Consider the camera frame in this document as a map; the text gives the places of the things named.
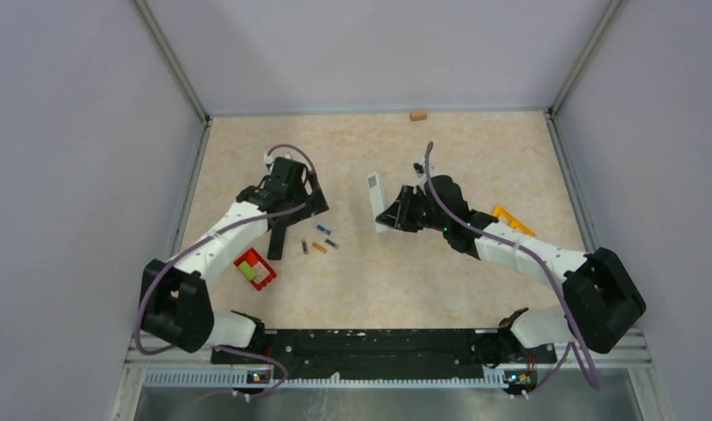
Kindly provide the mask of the white remote control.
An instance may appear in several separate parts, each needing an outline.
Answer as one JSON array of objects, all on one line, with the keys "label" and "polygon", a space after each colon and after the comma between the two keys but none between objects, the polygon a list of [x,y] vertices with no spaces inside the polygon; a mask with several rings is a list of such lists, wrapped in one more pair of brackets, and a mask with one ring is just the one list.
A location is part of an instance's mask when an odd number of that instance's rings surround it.
[{"label": "white remote control", "polygon": [[388,207],[388,196],[385,183],[379,173],[373,172],[368,178],[368,193],[374,217],[374,228],[377,233],[385,232],[388,228],[380,224],[376,218]]}]

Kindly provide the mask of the orange battery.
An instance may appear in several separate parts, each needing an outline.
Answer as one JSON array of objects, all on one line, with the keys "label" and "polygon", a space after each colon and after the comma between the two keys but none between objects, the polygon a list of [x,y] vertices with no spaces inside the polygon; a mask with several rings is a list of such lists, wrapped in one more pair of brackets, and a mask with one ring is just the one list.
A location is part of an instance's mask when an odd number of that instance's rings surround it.
[{"label": "orange battery", "polygon": [[311,243],[312,247],[318,250],[320,253],[327,253],[327,249],[318,244],[317,242],[312,242]]}]

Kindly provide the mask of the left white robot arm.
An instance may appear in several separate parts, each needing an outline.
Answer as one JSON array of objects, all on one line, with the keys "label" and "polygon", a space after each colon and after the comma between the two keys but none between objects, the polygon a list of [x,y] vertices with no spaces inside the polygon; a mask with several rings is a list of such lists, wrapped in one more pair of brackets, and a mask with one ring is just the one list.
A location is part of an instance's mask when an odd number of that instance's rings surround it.
[{"label": "left white robot arm", "polygon": [[266,156],[264,162],[267,173],[261,181],[243,189],[197,242],[167,261],[145,266],[134,327],[134,343],[142,354],[152,354],[141,343],[142,332],[187,353],[211,343],[231,346],[244,362],[264,354],[266,341],[257,333],[261,322],[234,310],[214,311],[211,286],[259,237],[329,209],[309,157]]}]

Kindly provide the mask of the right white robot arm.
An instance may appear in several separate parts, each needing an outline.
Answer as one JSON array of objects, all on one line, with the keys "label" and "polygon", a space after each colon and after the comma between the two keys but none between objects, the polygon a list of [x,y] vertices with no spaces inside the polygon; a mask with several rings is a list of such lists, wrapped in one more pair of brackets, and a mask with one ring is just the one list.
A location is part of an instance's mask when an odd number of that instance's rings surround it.
[{"label": "right white robot arm", "polygon": [[529,276],[560,298],[551,307],[519,310],[502,321],[508,331],[498,338],[498,348],[507,360],[576,339],[590,351],[608,353],[646,311],[624,264],[607,248],[584,253],[553,246],[472,210],[448,175],[421,176],[417,186],[402,186],[393,203],[380,175],[371,174],[367,182],[377,232],[435,230],[454,251]]}]

